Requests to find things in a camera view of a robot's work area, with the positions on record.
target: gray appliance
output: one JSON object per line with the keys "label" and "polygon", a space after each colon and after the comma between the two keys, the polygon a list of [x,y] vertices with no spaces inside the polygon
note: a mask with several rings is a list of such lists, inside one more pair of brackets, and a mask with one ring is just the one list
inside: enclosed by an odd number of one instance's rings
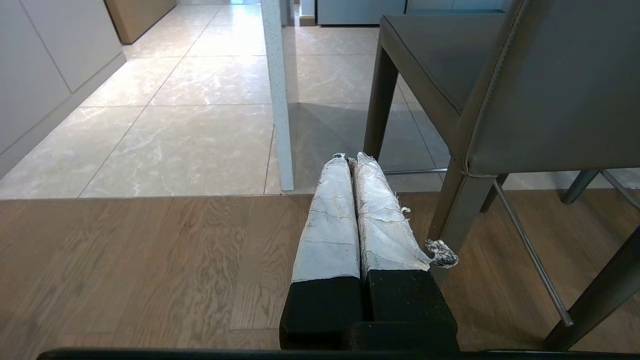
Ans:
{"label": "gray appliance", "polygon": [[406,0],[316,0],[318,25],[380,25],[382,15],[402,15]]}

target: wooden floor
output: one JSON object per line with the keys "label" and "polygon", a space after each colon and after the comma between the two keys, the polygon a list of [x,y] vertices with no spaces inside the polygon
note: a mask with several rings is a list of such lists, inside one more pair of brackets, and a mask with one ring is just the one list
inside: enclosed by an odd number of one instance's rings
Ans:
{"label": "wooden floor", "polygon": [[[511,192],[571,304],[640,224],[612,190]],[[437,194],[401,196],[416,237]],[[0,202],[0,358],[53,347],[278,348],[308,196]],[[501,204],[443,293],[464,350],[538,348],[558,316]],[[640,352],[640,299],[576,346]]]}

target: cabinet door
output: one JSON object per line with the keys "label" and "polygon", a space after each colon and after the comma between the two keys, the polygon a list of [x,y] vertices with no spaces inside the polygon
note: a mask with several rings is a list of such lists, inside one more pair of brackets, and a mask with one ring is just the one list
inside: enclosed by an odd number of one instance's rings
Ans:
{"label": "cabinet door", "polygon": [[19,0],[1,0],[0,152],[69,95]]}
{"label": "cabinet door", "polygon": [[102,0],[22,3],[72,92],[122,51]]}

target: chair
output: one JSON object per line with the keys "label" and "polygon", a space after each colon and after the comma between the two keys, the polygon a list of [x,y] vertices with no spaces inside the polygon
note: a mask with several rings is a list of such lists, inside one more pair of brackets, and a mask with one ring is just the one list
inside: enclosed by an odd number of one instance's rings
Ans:
{"label": "chair", "polygon": [[[638,18],[636,0],[518,0],[506,15],[380,24],[364,152],[380,155],[400,73],[451,155],[428,238],[458,252],[500,195],[565,325],[501,186],[512,172],[640,166]],[[434,276],[442,284],[445,273]]]}

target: marble tile floor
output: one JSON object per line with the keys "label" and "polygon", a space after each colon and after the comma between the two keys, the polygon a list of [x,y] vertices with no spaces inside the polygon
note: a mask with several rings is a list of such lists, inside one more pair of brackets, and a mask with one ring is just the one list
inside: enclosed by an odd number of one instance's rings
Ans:
{"label": "marble tile floor", "polygon": [[[0,199],[282,193],[259,2],[178,3],[123,46],[127,63],[0,179]],[[312,193],[332,154],[362,148],[378,32],[286,31],[299,100],[293,193]],[[448,161],[447,147],[400,79],[383,168]],[[506,188],[566,188],[575,174],[514,174]],[[640,171],[614,174],[640,187]],[[389,181],[399,192],[442,186],[435,174]],[[609,184],[597,179],[592,187]]]}

